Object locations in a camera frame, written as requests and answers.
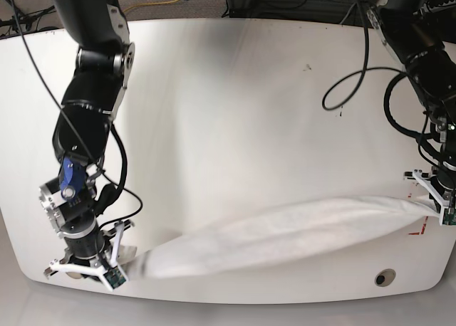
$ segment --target green circuit board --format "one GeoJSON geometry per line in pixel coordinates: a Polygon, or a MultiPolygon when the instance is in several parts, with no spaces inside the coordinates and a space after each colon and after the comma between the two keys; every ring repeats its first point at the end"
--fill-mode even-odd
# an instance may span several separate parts
{"type": "Polygon", "coordinates": [[[449,214],[449,210],[445,209],[443,215],[443,225],[456,225],[456,214],[449,214]]]}
{"type": "Polygon", "coordinates": [[[120,287],[126,281],[118,267],[111,268],[104,276],[113,289],[120,287]]]}

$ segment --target white cloth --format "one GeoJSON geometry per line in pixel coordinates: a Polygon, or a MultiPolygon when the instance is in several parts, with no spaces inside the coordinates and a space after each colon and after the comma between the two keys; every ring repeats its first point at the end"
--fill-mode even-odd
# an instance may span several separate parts
{"type": "Polygon", "coordinates": [[[358,196],[276,207],[180,236],[138,256],[126,271],[134,280],[278,265],[387,235],[423,216],[438,217],[431,206],[358,196]]]}

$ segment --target white table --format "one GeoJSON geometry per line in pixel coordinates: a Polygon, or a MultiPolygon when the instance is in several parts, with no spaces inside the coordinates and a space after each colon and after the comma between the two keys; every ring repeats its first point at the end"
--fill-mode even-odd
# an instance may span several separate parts
{"type": "MultiPolygon", "coordinates": [[[[297,201],[422,193],[402,174],[427,169],[416,143],[383,116],[392,73],[369,74],[353,101],[324,112],[321,97],[362,63],[358,28],[290,21],[141,21],[130,25],[135,65],[116,126],[129,159],[127,186],[145,210],[124,243],[139,252],[182,232],[297,201]]],[[[64,31],[28,37],[56,97],[69,83],[77,46],[64,31]]],[[[450,55],[456,48],[449,47],[450,55]]],[[[18,38],[0,44],[5,83],[0,101],[0,207],[21,270],[32,280],[65,247],[41,210],[37,188],[58,173],[51,136],[57,109],[18,38]]],[[[375,34],[371,65],[395,65],[375,34]]],[[[338,91],[345,97],[353,82],[338,91]]],[[[392,99],[395,118],[418,130],[422,108],[410,85],[392,99]]],[[[112,140],[105,168],[118,177],[112,140]]],[[[123,195],[104,218],[136,208],[123,195]]],[[[439,282],[455,228],[423,221],[387,237],[307,261],[206,278],[130,282],[114,294],[207,303],[304,303],[426,290],[439,282]],[[379,288],[383,269],[398,274],[379,288]]],[[[49,283],[106,293],[91,280],[58,274],[49,283]]]]}

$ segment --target yellow cable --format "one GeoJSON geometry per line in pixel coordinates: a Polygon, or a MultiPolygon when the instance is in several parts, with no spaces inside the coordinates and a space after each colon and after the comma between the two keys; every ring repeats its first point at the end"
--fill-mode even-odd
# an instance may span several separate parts
{"type": "Polygon", "coordinates": [[[131,7],[128,7],[126,10],[123,11],[123,13],[126,14],[128,11],[131,11],[134,8],[147,7],[147,6],[159,6],[162,4],[175,4],[178,1],[180,1],[180,0],[172,0],[172,1],[164,1],[164,2],[149,2],[146,4],[135,4],[131,7]]]}

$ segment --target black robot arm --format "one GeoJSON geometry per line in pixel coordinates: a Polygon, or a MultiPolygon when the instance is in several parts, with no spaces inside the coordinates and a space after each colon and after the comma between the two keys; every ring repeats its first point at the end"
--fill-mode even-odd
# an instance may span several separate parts
{"type": "Polygon", "coordinates": [[[65,258],[51,262],[45,275],[73,273],[114,289],[128,279],[117,257],[122,233],[131,223],[121,221],[105,233],[97,217],[118,199],[125,185],[127,158],[113,121],[127,89],[135,48],[118,0],[53,0],[53,4],[79,49],[52,139],[60,172],[40,187],[41,203],[68,247],[65,258]],[[122,154],[121,178],[118,185],[104,186],[96,199],[95,179],[103,174],[110,132],[122,154]],[[89,166],[96,167],[91,176],[89,166]]]}
{"type": "Polygon", "coordinates": [[[435,166],[425,177],[419,170],[406,176],[430,192],[442,225],[456,225],[456,64],[445,52],[435,13],[454,3],[456,0],[380,0],[368,11],[383,44],[403,64],[425,108],[433,139],[441,144],[436,150],[424,135],[417,137],[419,150],[423,148],[434,158],[435,166]]]}

